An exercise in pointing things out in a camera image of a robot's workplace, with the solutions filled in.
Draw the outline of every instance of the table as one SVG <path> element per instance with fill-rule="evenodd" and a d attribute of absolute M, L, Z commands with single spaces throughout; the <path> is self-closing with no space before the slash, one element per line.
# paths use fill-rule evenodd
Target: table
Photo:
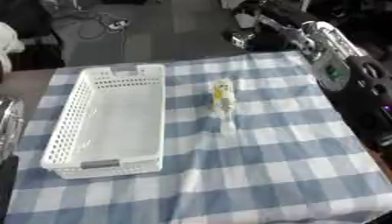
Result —
<path fill-rule="evenodd" d="M 392 209 L 390 183 L 297 52 L 167 64 L 163 170 L 61 179 L 39 160 L 80 70 L 56 72 L 25 130 L 7 223 L 361 223 Z M 225 77 L 230 138 L 207 107 Z"/>

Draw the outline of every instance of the small yellow figurine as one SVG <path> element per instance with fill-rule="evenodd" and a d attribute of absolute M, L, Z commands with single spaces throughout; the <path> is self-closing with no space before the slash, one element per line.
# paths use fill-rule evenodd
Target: small yellow figurine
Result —
<path fill-rule="evenodd" d="M 220 118 L 220 133 L 234 134 L 235 92 L 230 79 L 217 80 L 213 83 L 213 110 Z"/>

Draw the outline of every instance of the wire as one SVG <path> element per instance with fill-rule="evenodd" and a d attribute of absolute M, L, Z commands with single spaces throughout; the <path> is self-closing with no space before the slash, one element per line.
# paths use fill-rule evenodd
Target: wire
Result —
<path fill-rule="evenodd" d="M 77 35 L 80 39 L 85 39 L 85 40 L 98 39 L 107 33 L 118 32 L 118 31 L 110 31 L 109 25 L 115 21 L 124 20 L 124 18 L 117 17 L 107 12 L 81 10 L 81 7 L 77 6 L 76 1 L 74 1 L 73 3 L 75 4 L 75 9 L 73 9 L 72 13 L 63 15 L 61 17 L 56 17 L 55 20 L 62 20 L 68 18 L 73 18 L 78 20 L 77 22 L 66 24 L 65 26 L 80 24 L 77 31 Z M 92 36 L 87 36 L 86 34 L 84 34 L 83 32 L 88 27 L 88 23 L 87 23 L 88 21 L 95 21 L 99 25 L 99 27 L 101 27 L 101 30 Z"/>

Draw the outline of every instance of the white plastic basket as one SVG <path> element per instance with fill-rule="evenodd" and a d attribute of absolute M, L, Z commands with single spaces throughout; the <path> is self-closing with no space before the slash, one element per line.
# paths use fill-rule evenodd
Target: white plastic basket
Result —
<path fill-rule="evenodd" d="M 165 67 L 81 72 L 52 133 L 41 166 L 63 179 L 156 172 L 162 168 Z"/>

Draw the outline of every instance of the cable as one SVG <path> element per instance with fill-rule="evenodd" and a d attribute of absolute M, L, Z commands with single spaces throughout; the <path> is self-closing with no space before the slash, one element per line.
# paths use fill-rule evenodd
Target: cable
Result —
<path fill-rule="evenodd" d="M 124 29 L 124 27 L 122 29 L 118 29 L 118 30 L 109 29 L 110 25 L 118 23 L 118 21 L 126 21 L 126 25 L 128 25 L 128 19 L 120 18 L 120 17 L 117 17 L 117 16 L 110 14 L 110 13 L 107 13 L 107 12 L 95 12 L 95 11 L 91 11 L 91 10 L 82 10 L 81 7 L 78 6 L 76 0 L 73 0 L 73 6 L 74 6 L 74 9 L 73 9 L 72 13 L 66 14 L 61 17 L 56 17 L 55 20 L 61 20 L 61 19 L 67 19 L 67 18 L 73 18 L 73 19 L 78 20 L 77 22 L 72 22 L 72 23 L 67 24 L 65 26 L 80 24 L 78 31 L 77 31 L 77 35 L 80 39 L 85 39 L 85 40 L 98 39 L 98 38 L 101 38 L 102 36 L 104 36 L 106 33 L 120 32 Z M 85 34 L 83 34 L 83 31 L 87 27 L 87 23 L 86 23 L 87 21 L 95 21 L 101 27 L 101 30 L 98 33 L 96 33 L 95 35 L 86 36 Z"/>

